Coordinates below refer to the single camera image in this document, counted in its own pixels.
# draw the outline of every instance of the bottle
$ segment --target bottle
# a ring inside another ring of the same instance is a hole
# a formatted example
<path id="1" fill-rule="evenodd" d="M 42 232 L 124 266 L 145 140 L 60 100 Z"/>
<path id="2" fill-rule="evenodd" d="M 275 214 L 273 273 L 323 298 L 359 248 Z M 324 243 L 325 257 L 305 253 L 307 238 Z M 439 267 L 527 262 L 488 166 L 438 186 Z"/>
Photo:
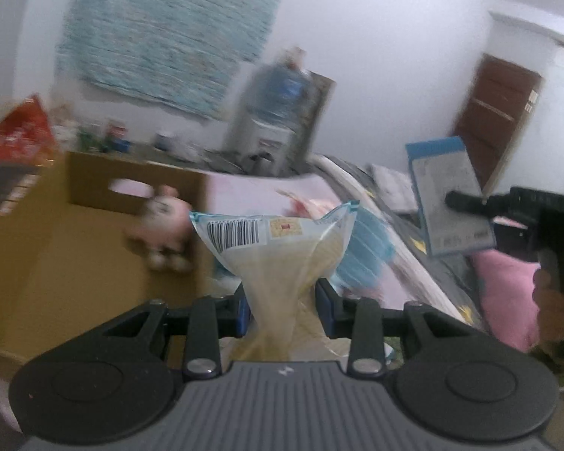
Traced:
<path id="1" fill-rule="evenodd" d="M 248 112 L 255 119 L 280 126 L 296 122 L 311 84 L 308 73 L 302 70 L 303 56 L 303 50 L 294 48 L 276 64 L 262 70 L 248 103 Z"/>

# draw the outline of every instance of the brown door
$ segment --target brown door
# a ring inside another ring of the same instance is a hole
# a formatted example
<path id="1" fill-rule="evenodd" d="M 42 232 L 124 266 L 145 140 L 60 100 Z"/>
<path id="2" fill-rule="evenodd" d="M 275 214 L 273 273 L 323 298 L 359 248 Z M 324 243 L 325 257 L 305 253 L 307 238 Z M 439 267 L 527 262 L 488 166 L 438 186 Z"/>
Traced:
<path id="1" fill-rule="evenodd" d="M 541 77 L 533 71 L 484 57 L 468 104 L 453 130 L 466 145 L 481 188 L 531 110 L 540 82 Z"/>

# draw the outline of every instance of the barcode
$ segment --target barcode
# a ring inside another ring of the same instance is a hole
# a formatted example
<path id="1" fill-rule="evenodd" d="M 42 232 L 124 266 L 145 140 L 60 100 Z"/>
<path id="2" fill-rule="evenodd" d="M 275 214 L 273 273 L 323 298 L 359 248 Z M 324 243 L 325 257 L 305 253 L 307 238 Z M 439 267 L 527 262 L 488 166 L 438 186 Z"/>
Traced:
<path id="1" fill-rule="evenodd" d="M 237 246 L 259 243 L 259 221 L 237 220 L 209 222 L 207 234 L 218 253 Z"/>

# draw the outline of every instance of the red bag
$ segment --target red bag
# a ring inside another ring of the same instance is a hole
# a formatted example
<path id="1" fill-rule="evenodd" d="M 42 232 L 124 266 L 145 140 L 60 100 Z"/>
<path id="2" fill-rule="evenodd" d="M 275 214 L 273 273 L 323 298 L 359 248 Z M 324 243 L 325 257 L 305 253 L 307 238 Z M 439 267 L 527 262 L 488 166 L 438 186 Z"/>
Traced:
<path id="1" fill-rule="evenodd" d="M 57 145 L 39 96 L 25 99 L 0 122 L 0 161 L 50 164 Z"/>

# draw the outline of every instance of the pink pillow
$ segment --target pink pillow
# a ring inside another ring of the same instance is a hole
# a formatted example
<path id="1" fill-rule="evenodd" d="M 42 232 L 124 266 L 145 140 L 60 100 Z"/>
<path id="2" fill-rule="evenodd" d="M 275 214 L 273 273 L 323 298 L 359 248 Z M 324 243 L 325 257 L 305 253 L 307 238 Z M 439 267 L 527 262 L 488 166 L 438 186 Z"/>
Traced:
<path id="1" fill-rule="evenodd" d="M 491 332 L 501 342 L 520 351 L 538 343 L 537 312 L 533 295 L 533 274 L 537 263 L 489 250 L 471 257 L 481 289 L 481 306 Z"/>

